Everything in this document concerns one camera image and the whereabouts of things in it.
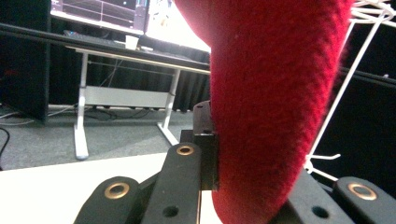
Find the red knitted object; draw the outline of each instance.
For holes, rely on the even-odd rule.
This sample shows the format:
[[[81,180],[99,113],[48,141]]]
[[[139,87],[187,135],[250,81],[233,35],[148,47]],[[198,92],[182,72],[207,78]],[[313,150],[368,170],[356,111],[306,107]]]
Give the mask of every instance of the red knitted object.
[[[264,223],[286,201],[335,78],[350,0],[177,0],[211,48],[224,223]]]

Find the floor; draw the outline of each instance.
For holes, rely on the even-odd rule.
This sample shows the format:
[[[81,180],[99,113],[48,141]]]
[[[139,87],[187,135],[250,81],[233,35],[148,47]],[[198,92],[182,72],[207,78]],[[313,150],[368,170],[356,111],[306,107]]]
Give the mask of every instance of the floor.
[[[52,105],[49,114],[43,124],[0,108],[0,127],[10,135],[0,158],[4,170],[81,162],[75,158],[74,107]],[[156,126],[163,116],[161,110],[86,107],[86,161],[166,152],[170,144]],[[192,113],[173,112],[169,129],[179,139],[181,130],[192,129]],[[0,146],[6,140],[6,132],[0,132]]]

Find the monitor screen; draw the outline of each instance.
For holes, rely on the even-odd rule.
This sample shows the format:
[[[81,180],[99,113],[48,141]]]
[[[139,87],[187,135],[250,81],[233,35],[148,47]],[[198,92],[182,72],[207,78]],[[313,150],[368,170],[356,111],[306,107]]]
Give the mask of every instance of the monitor screen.
[[[210,47],[187,24],[174,0],[150,0],[148,14],[147,36],[210,52]]]
[[[51,0],[50,14],[70,21],[142,35],[149,0]]]

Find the white surface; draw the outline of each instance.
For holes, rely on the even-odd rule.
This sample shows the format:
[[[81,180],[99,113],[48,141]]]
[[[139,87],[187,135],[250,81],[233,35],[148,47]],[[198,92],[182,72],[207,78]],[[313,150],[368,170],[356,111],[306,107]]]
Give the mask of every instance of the white surface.
[[[76,158],[79,161],[87,160],[90,154],[88,152],[87,138],[85,137],[84,126],[75,124],[74,127]]]
[[[71,224],[95,188],[113,176],[139,183],[159,172],[164,153],[0,172],[0,223]],[[203,192],[201,223],[221,223]]]
[[[210,47],[194,33],[180,14],[175,1],[169,9],[166,1],[160,2],[166,4],[166,6],[158,8],[154,1],[150,1],[148,8],[150,17],[146,35],[181,46],[210,52]]]
[[[139,41],[139,38],[134,37],[132,35],[126,35],[125,36],[125,48],[136,49],[137,41]]]
[[[142,107],[166,107],[168,92],[135,91],[109,87],[87,86],[86,105],[119,105]]]

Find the cable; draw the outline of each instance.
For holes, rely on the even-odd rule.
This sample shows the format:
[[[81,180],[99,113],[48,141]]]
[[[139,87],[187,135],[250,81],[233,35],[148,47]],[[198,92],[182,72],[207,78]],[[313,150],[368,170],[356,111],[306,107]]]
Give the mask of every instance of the cable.
[[[108,85],[107,85],[108,87],[110,87],[110,84],[111,84],[111,82],[113,80],[113,77],[116,74],[117,68],[121,65],[122,60],[119,63],[117,63],[117,62],[118,62],[118,59],[116,60],[116,64],[114,65],[113,71],[107,76],[107,78],[105,78],[105,80],[103,80],[103,82],[99,85],[100,87],[105,85],[105,83],[108,81],[108,79],[111,78],[109,83],[108,83]]]
[[[151,110],[146,110],[147,112],[146,112],[144,115],[141,115],[141,116],[139,116],[139,117],[136,117],[136,115],[140,114],[140,113],[143,112],[143,111],[144,111],[144,110],[139,110],[138,112],[132,114],[132,116],[129,116],[129,117],[123,117],[123,116],[121,116],[121,115],[117,115],[117,119],[141,119],[141,118],[147,116],[147,115],[151,112]]]
[[[11,113],[1,116],[0,119],[6,119],[9,116],[17,115],[17,114],[19,114],[19,112],[11,112]]]
[[[5,133],[7,134],[6,142],[3,144],[2,148],[0,149],[0,161],[1,161],[1,156],[2,156],[2,154],[3,154],[3,152],[4,152],[4,149],[6,148],[6,146],[7,146],[7,144],[8,144],[10,134],[9,134],[9,132],[8,132],[6,129],[4,129],[4,128],[1,128],[1,127],[0,127],[0,130],[3,130],[3,132],[5,132]]]
[[[100,120],[100,121],[109,121],[109,120],[114,120],[114,119],[117,118],[117,115],[114,112],[111,113],[110,111],[105,111],[105,110],[101,110],[101,109],[98,109],[98,108],[91,108],[91,109],[87,110],[87,112],[90,112],[90,110],[92,110],[92,112],[100,112],[100,113],[109,115],[110,117],[108,119],[101,119],[101,118],[98,118],[98,117],[95,117],[95,116],[92,116],[92,115],[84,115],[84,117],[91,118],[91,119],[97,119],[97,120]]]
[[[67,108],[65,108],[65,109],[62,109],[62,110],[60,110],[60,111],[57,111],[57,112],[50,113],[50,114],[48,114],[48,116],[51,117],[51,116],[55,116],[55,115],[62,114],[63,112],[67,111],[68,109],[73,109],[73,108],[75,108],[75,105],[69,106],[69,107],[67,107]]]
[[[28,121],[25,122],[21,122],[21,123],[0,123],[0,125],[5,125],[5,126],[18,126],[18,125],[24,125],[24,124],[28,124],[28,123],[33,123],[35,122],[33,119],[30,119]]]

